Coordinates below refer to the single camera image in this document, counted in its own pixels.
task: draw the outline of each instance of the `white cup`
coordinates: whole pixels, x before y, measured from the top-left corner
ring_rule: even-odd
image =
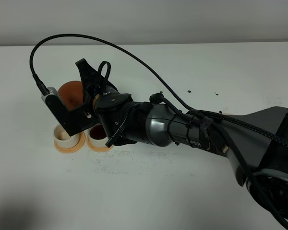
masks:
[[[94,125],[87,131],[87,136],[91,144],[97,148],[106,147],[106,143],[109,140],[102,124]]]
[[[70,137],[61,125],[57,125],[53,130],[54,140],[57,145],[63,149],[70,149],[78,144],[79,133]]]

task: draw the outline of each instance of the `white table surface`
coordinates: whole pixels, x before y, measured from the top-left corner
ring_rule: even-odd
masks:
[[[288,107],[288,42],[124,48],[197,109],[242,115]],[[29,207],[36,213],[25,215],[30,229],[283,229],[238,186],[226,158],[174,144],[137,143],[107,153],[85,144],[77,153],[57,152],[57,121],[31,76],[31,50],[0,47],[0,207]],[[74,63],[81,58],[95,69],[109,61],[110,81],[135,101],[163,91],[182,109],[149,71],[109,46],[44,46],[34,66],[47,86],[59,89],[80,80]]]

